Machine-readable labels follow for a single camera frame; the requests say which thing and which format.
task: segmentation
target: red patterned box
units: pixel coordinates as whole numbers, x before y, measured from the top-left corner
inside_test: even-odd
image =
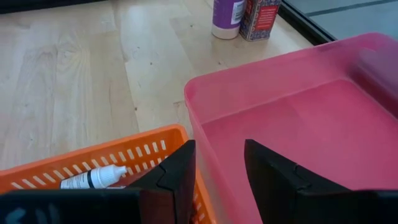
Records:
[[[239,33],[248,41],[268,39],[282,0],[247,0]]]

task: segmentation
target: pink plastic bin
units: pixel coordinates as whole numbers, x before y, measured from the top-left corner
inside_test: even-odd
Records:
[[[197,146],[234,223],[261,223],[244,166],[245,139],[353,190],[398,189],[398,121],[388,110],[398,107],[396,99],[353,78],[366,68],[362,51],[390,45],[397,44],[385,35],[365,34],[187,83]],[[389,70],[398,80],[396,71]]]

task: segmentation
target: wooden floor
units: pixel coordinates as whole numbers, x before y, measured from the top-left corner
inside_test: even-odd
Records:
[[[198,75],[310,44],[219,40],[211,0],[104,1],[0,16],[0,169],[171,123]]]

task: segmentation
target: white bottle label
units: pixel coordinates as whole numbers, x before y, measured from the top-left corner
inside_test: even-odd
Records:
[[[76,175],[74,177],[68,178],[61,181],[61,189],[89,189],[90,185],[88,183],[88,175],[90,172],[85,172],[83,174]]]
[[[243,17],[243,6],[244,0],[235,2],[232,10],[231,25],[235,25],[241,22]]]

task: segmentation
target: bottle cap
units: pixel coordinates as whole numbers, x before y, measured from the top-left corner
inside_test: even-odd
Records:
[[[120,177],[127,172],[126,166],[118,167],[110,165],[98,170],[98,182],[101,188],[107,188],[119,181]]]

